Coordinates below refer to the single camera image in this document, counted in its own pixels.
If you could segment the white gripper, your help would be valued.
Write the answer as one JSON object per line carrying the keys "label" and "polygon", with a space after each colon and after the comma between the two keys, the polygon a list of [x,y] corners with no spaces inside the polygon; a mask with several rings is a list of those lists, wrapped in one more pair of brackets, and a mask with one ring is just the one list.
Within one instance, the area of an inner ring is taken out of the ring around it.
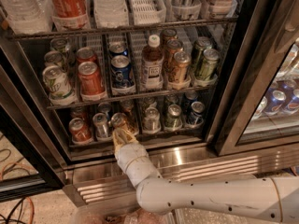
{"label": "white gripper", "polygon": [[126,138],[129,144],[122,145],[121,130],[115,129],[112,134],[115,158],[117,164],[123,171],[126,171],[130,163],[137,158],[148,157],[147,150],[138,142],[134,134],[127,130]]}

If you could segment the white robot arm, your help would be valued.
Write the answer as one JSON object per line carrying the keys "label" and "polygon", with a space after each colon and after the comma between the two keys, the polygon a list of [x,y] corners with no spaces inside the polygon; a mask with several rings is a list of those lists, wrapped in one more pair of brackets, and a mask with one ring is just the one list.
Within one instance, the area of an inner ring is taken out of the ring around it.
{"label": "white robot arm", "polygon": [[148,212],[193,208],[280,223],[299,221],[298,177],[180,183],[163,178],[129,131],[117,128],[112,139],[117,164],[135,188],[139,206]]}

